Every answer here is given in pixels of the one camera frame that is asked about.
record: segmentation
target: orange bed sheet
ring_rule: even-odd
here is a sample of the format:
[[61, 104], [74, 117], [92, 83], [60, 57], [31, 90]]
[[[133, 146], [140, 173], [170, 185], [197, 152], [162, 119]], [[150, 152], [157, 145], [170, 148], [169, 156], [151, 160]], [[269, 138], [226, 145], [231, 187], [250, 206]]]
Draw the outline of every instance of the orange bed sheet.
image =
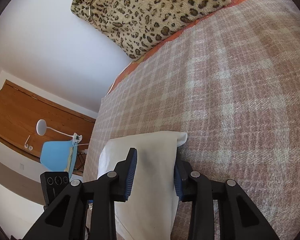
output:
[[[229, 5], [227, 5], [226, 7], [224, 8], [227, 8], [227, 7], [231, 7], [231, 6], [235, 6], [237, 4], [240, 4], [242, 3], [243, 1], [245, 0], [231, 0], [231, 3]], [[146, 59], [148, 59], [149, 57], [151, 57], [154, 53], [156, 53], [166, 42], [169, 42], [169, 41], [173, 41], [174, 39], [176, 39], [177, 37], [179, 37], [184, 30], [188, 29], [188, 28], [191, 28], [193, 26], [195, 26], [196, 24], [198, 24], [200, 21], [203, 21], [204, 19], [214, 15], [217, 11], [209, 14], [209, 15], [206, 15], [205, 17], [201, 18], [201, 19], [198, 19], [192, 23], [190, 23], [188, 26], [186, 26], [185, 28], [183, 28], [182, 30], [174, 33], [172, 36], [170, 36], [169, 38], [165, 39], [164, 41], [162, 41], [161, 43], [159, 43], [158, 45], [156, 45], [155, 47], [153, 47], [150, 51], [148, 51], [143, 57], [141, 57], [139, 60], [137, 61], [132, 61], [118, 76], [117, 78], [115, 79], [114, 83], [112, 84], [112, 86], [110, 87], [108, 94], [110, 94], [115, 88], [116, 86], [123, 80], [125, 79], [132, 71], [134, 71], [138, 65], [145, 61]]]

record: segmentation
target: triangular cutout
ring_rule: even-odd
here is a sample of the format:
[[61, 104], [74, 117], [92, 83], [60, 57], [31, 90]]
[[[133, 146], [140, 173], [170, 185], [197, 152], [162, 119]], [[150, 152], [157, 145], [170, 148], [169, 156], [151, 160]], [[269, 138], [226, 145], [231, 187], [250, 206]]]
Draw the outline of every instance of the triangular cutout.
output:
[[51, 212], [51, 214], [46, 218], [45, 222], [48, 225], [61, 228], [66, 217], [69, 201], [70, 201], [70, 196], [66, 195], [60, 201], [58, 206], [56, 206], [55, 209]]
[[247, 227], [258, 225], [259, 219], [240, 195], [237, 196], [237, 203], [240, 212], [242, 226], [244, 228], [247, 228]]

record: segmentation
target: door handle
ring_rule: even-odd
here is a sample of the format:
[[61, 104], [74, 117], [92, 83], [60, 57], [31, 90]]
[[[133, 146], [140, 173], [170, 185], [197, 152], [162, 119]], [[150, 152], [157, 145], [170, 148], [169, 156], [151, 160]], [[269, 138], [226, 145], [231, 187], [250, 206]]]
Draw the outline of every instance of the door handle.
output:
[[27, 139], [26, 142], [25, 142], [25, 148], [26, 148], [26, 149], [29, 147], [29, 145], [27, 144], [29, 138], [30, 138], [30, 135], [28, 136], [28, 139]]

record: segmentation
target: wooden door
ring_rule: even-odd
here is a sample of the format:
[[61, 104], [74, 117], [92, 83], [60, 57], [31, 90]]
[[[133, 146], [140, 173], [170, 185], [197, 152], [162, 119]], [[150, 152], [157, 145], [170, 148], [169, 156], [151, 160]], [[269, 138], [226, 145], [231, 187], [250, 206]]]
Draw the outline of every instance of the wooden door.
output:
[[[75, 132], [82, 135], [80, 144], [89, 143], [94, 122], [87, 120], [89, 117], [83, 118], [85, 116], [68, 110], [30, 92], [25, 93], [24, 89], [7, 82], [0, 90], [0, 137], [36, 157], [40, 157], [42, 145], [46, 141], [71, 140], [50, 129], [47, 129], [44, 136], [39, 136], [36, 124], [38, 120], [44, 119], [47, 126], [56, 130], [70, 135]], [[29, 135], [27, 144], [33, 147], [31, 151], [24, 147]], [[87, 149], [87, 146], [79, 147], [80, 149]]]

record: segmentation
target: silver screw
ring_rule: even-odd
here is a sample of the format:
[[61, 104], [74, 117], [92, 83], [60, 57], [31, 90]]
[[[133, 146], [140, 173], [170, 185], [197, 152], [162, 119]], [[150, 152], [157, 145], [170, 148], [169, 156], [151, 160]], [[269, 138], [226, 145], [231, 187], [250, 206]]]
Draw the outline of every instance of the silver screw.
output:
[[109, 178], [114, 178], [115, 176], [117, 176], [117, 173], [115, 171], [109, 171], [107, 173], [107, 175], [108, 175]]
[[78, 180], [78, 179], [74, 179], [73, 181], [71, 181], [71, 183], [70, 183], [72, 186], [78, 186], [79, 184], [80, 184], [80, 180]]
[[235, 186], [236, 182], [233, 179], [228, 179], [227, 184], [231, 187]]
[[197, 171], [192, 171], [192, 172], [190, 173], [190, 175], [191, 175], [192, 177], [194, 177], [194, 178], [200, 177], [200, 173], [197, 172]]

